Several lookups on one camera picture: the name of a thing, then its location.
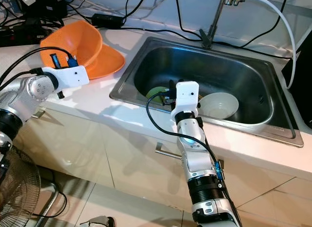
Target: white countertop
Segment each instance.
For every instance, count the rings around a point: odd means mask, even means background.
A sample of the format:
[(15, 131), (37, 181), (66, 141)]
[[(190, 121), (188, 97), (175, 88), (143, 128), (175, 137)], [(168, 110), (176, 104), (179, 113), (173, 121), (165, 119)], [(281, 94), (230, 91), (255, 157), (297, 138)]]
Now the white countertop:
[[(90, 84), (86, 86), (64, 90), (64, 99), (59, 100), (54, 96), (49, 98), (43, 106), (102, 124), (122, 127), (134, 132), (176, 142), (175, 137), (158, 131), (152, 125), (145, 108), (113, 100), (109, 97), (109, 93), (148, 36), (188, 44), (189, 42), (169, 35), (157, 35), (148, 32), (102, 30), (101, 34), (104, 43), (117, 49), (126, 57), (125, 66), (115, 74), (91, 80)], [(36, 46), (0, 48), (0, 73), (3, 73), (18, 57)], [(284, 60), (244, 50), (221, 46), (214, 46), (213, 49), (267, 60), (274, 65), (279, 77), (281, 77), (282, 67), (286, 64)], [(16, 68), (16, 72), (41, 66), (42, 62), (39, 55), (33, 55), (22, 62)], [(175, 124), (170, 121), (169, 113), (154, 110), (151, 110), (151, 113), (161, 127), (166, 130), (175, 130)], [(301, 132), (304, 147), (297, 148), (208, 123), (204, 123), (204, 131), (211, 148), (220, 158), (230, 157), (263, 168), (312, 180), (312, 135), (310, 134)]]

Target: stainless steel sink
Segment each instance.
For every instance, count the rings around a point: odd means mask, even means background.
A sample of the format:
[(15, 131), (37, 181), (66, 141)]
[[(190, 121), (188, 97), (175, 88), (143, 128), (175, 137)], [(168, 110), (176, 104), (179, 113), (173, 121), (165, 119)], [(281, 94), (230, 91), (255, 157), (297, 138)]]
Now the stainless steel sink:
[[(113, 88), (113, 99), (145, 106), (146, 94), (169, 80), (199, 83), (202, 96), (226, 92), (239, 101), (227, 119), (203, 116), (205, 122), (302, 147), (303, 141), (272, 64), (149, 37)], [(170, 111), (156, 102), (152, 108)]]

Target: orange bowl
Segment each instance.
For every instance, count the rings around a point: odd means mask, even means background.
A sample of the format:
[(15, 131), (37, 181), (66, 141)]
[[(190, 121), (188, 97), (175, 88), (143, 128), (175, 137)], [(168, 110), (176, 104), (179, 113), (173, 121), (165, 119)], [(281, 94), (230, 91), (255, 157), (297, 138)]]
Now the orange bowl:
[[(102, 49), (102, 36), (99, 31), (85, 21), (76, 21), (68, 24), (42, 40), (40, 47), (54, 46), (66, 49), (76, 56), (78, 64), (83, 65), (88, 73), (88, 66), (93, 67), (96, 58)], [(40, 52), (45, 66), (54, 67), (50, 54), (56, 53), (61, 66), (68, 66), (66, 54), (58, 50)]]

